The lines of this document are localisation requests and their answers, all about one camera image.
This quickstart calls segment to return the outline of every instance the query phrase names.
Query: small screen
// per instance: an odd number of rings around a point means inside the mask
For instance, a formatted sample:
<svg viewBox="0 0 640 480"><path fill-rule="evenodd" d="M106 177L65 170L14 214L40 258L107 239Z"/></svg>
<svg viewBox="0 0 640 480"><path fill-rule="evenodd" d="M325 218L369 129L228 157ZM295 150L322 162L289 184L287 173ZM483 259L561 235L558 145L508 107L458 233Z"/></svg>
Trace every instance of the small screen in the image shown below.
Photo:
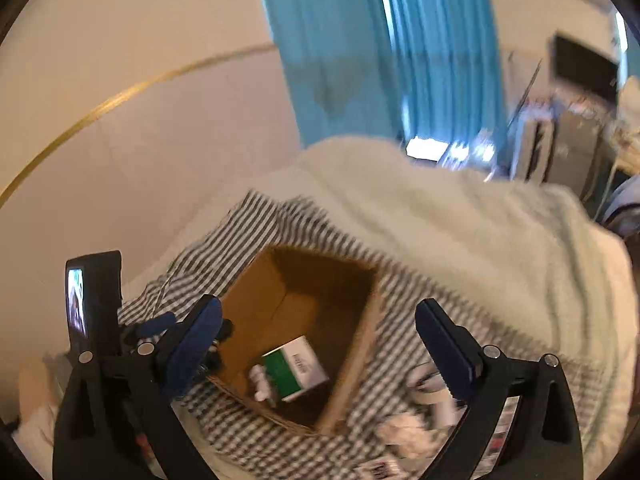
<svg viewBox="0 0 640 480"><path fill-rule="evenodd" d="M82 269L69 269L66 277L66 318L70 326L87 337L83 288Z"/></svg>

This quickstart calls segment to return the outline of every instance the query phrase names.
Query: blue curtain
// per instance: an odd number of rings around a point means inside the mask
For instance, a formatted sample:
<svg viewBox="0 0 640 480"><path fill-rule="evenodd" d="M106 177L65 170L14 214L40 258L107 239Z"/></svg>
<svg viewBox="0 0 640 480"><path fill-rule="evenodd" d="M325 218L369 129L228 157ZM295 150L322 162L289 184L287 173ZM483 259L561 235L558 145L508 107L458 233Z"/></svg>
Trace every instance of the blue curtain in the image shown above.
<svg viewBox="0 0 640 480"><path fill-rule="evenodd" d="M343 133L401 136L382 0L263 0L304 146Z"/></svg>
<svg viewBox="0 0 640 480"><path fill-rule="evenodd" d="M506 140L491 0L390 0L408 138L468 143L482 128Z"/></svg>

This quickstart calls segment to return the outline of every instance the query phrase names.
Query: bed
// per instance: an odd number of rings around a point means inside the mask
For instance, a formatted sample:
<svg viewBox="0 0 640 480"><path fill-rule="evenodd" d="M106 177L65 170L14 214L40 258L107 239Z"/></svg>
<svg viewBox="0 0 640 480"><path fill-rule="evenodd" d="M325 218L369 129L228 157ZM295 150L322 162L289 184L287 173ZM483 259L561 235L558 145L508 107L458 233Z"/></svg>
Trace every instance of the bed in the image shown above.
<svg viewBox="0 0 640 480"><path fill-rule="evenodd" d="M176 278L168 273L171 263L204 240L222 236L248 197L284 214L304 210L308 222L353 237L368 254L400 262L412 275L450 291L445 305L460 305L458 319L481 344L495 342L519 358L537 359L547 351L558 355L577 407L585 478L597 478L613 459L632 394L636 292L622 242L590 223L567 190L484 184L473 173L414 166L382 140L329 139L288 168L229 183L207 202L160 258L124 284L124 319L162 312L164 292L158 296L153 284L170 284ZM478 316L486 323L475 324ZM243 455L242 446L235 444L230 452L220 445L225 431L220 403L227 400L211 400L215 395L196 387L176 408L198 448L220 478L270 478L260 465L248 466L259 460ZM354 436L354 446L369 437ZM347 471L340 468L348 461L335 461L332 474ZM284 476L297 478L302 470Z"/></svg>

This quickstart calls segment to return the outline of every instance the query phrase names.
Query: blue gripper pad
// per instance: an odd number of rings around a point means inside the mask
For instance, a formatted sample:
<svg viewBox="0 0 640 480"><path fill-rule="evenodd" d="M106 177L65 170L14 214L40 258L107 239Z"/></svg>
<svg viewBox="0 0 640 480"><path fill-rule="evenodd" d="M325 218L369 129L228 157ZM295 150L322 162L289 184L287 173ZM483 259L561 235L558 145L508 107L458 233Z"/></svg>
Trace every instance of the blue gripper pad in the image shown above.
<svg viewBox="0 0 640 480"><path fill-rule="evenodd" d="M136 336L138 339L148 339L164 332L173 325L175 325L175 314L173 312L165 312L162 316L140 324L136 329Z"/></svg>
<svg viewBox="0 0 640 480"><path fill-rule="evenodd" d="M212 297L191 329L184 335L166 364L162 394L173 399L191 387L198 366L222 327L222 304Z"/></svg>
<svg viewBox="0 0 640 480"><path fill-rule="evenodd" d="M455 325L434 299L422 300L416 306L415 329L451 395L471 401L474 381L482 369L476 340L466 328Z"/></svg>

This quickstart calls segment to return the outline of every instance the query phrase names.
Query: white wall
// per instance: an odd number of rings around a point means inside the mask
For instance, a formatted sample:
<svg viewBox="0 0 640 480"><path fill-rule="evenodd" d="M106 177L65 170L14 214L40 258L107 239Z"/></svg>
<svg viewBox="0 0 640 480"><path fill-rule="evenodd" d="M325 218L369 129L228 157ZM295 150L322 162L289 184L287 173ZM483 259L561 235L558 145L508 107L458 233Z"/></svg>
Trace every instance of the white wall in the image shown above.
<svg viewBox="0 0 640 480"><path fill-rule="evenodd" d="M30 0L0 45L0 192L118 92L270 42L260 0Z"/></svg>
<svg viewBox="0 0 640 480"><path fill-rule="evenodd" d="M500 45L544 55L560 31L610 57L616 56L613 22L584 0L492 0Z"/></svg>
<svg viewBox="0 0 640 480"><path fill-rule="evenodd" d="M200 208L196 239L299 151L274 48L151 86L50 155L0 208L0 415L17 412L20 366L68 349L67 259L120 250L126 285Z"/></svg>
<svg viewBox="0 0 640 480"><path fill-rule="evenodd" d="M617 59L612 15L584 0L492 0L503 52L503 80L510 107L519 101L540 59L531 97L547 97L549 45L556 32Z"/></svg>

